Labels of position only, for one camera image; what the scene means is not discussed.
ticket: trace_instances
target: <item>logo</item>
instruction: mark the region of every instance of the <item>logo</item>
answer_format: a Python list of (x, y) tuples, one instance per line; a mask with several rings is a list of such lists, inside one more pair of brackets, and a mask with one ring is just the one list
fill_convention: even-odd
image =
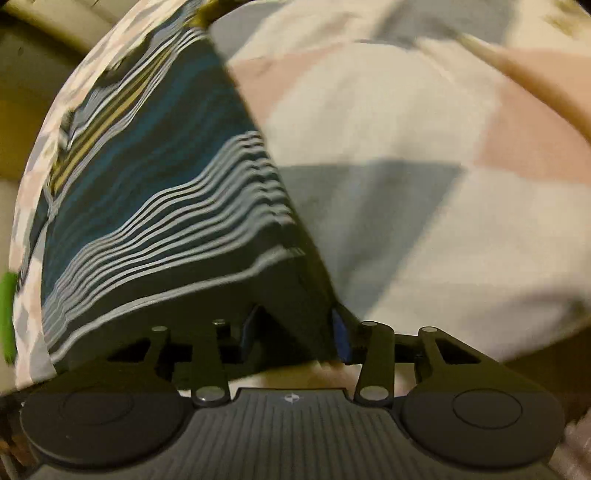
[(289, 393), (285, 397), (283, 397), (283, 400), (288, 401), (292, 405), (294, 403), (296, 403), (299, 399), (300, 399), (300, 396), (298, 394), (295, 394), (295, 393)]

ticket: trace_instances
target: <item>circular pad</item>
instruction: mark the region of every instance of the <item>circular pad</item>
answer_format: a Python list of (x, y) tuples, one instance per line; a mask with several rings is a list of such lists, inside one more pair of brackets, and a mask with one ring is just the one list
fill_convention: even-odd
[(517, 468), (549, 456), (564, 427), (558, 401), (527, 384), (488, 388), (474, 378), (442, 375), (406, 396), (401, 416), (413, 440), (437, 457), (473, 468)]
[(467, 424), (481, 429), (504, 429), (513, 425), (523, 409), (515, 397), (491, 388), (459, 394), (453, 399), (453, 411)]
[(147, 456), (167, 443), (184, 417), (168, 382), (133, 364), (101, 362), (68, 372), (31, 394), (21, 424), (50, 463), (109, 468)]

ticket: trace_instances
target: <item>black device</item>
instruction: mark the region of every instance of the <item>black device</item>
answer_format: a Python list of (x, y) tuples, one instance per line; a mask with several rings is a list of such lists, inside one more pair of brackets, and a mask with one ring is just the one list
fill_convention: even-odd
[[(363, 364), (345, 390), (240, 389), (255, 322), (224, 321), (179, 343), (166, 327), (109, 357), (2, 399), (20, 411), (38, 465), (22, 478), (557, 479), (558, 401), (435, 327), (418, 336), (335, 320), (342, 359)], [(394, 397), (396, 363), (417, 386)], [(190, 386), (190, 398), (177, 384)]]

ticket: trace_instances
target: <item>blue striped cloth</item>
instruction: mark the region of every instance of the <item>blue striped cloth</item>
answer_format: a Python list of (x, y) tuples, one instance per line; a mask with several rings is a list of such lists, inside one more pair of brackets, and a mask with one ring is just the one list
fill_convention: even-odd
[(336, 356), (322, 262), (191, 24), (196, 7), (151, 32), (62, 123), (30, 245), (45, 231), (43, 333), (63, 368), (150, 325), (239, 323), (257, 305), (303, 356)]

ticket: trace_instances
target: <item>green object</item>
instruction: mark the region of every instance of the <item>green object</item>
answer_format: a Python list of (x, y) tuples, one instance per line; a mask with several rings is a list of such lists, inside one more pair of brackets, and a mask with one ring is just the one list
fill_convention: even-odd
[(17, 359), (17, 344), (14, 339), (12, 324), (12, 303), (17, 289), (17, 274), (6, 272), (0, 281), (0, 339), (4, 360), (8, 365)]

